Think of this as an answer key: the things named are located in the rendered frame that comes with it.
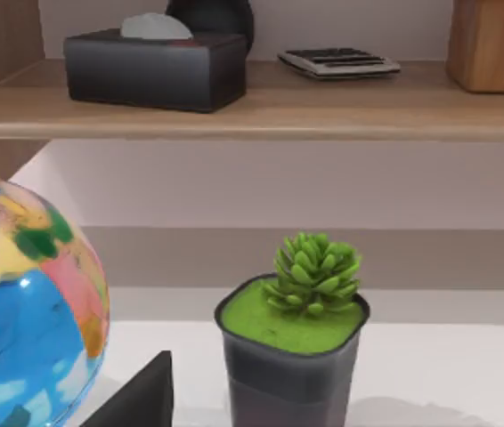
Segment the black tissue box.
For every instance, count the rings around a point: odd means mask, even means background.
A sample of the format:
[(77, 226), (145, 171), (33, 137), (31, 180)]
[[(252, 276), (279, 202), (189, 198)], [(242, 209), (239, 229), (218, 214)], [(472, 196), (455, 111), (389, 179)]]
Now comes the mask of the black tissue box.
[(72, 100), (200, 113), (245, 95), (247, 53), (243, 35), (210, 32), (144, 40), (109, 28), (63, 44)]

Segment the green plant in grey pot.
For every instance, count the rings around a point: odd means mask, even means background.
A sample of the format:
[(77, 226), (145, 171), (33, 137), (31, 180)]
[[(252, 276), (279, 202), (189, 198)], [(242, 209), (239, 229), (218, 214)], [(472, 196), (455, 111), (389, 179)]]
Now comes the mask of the green plant in grey pot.
[(215, 308), (232, 427), (345, 427), (362, 328), (361, 257), (325, 233), (284, 238), (273, 273)]

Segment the black rounded object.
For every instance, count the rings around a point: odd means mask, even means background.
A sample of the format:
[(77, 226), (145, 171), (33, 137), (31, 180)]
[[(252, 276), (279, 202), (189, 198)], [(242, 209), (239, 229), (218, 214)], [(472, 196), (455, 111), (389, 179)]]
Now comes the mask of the black rounded object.
[(255, 16), (249, 0), (167, 0), (165, 14), (193, 33), (242, 35), (247, 53), (255, 41)]

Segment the wooden block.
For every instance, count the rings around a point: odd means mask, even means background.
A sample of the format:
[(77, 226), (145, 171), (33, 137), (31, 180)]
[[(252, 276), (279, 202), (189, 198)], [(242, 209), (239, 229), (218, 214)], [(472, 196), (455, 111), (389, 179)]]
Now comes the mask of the wooden block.
[(471, 93), (504, 93), (504, 0), (453, 0), (445, 68)]

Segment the grey calculator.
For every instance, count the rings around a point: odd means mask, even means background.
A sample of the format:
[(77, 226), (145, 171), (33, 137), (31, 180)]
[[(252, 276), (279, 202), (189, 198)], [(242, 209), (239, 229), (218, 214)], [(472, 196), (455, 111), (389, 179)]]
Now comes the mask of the grey calculator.
[(278, 60), (315, 80), (347, 80), (392, 76), (401, 72), (399, 63), (354, 48), (287, 50)]

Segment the colourful globe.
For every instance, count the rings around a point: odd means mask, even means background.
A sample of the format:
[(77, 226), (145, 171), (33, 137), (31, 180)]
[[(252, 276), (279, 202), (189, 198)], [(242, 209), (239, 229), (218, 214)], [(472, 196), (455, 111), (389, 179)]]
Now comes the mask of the colourful globe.
[(109, 340), (110, 295), (82, 230), (0, 179), (0, 427), (66, 427)]

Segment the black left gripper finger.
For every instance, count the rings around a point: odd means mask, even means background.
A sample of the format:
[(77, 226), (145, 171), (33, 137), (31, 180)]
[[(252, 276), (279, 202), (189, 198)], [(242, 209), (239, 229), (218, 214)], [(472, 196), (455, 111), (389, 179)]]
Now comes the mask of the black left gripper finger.
[(79, 427), (173, 427), (172, 352), (163, 350)]

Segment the wooden shelf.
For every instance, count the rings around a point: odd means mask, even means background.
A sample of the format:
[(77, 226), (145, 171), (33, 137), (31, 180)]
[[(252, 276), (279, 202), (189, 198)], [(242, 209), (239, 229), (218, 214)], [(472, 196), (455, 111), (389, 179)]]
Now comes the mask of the wooden shelf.
[(73, 149), (65, 172), (84, 179), (113, 168), (82, 149), (110, 139), (203, 141), (441, 141), (504, 146), (504, 95), (460, 90), (435, 61), (406, 62), (394, 79), (316, 83), (269, 61), (285, 43), (329, 41), (383, 25), (420, 42), (439, 39), (450, 0), (253, 0), (257, 36), (248, 93), (211, 115), (94, 106), (70, 101), (59, 59), (65, 36), (116, 25), (166, 0), (0, 0), (0, 174), (20, 153)]

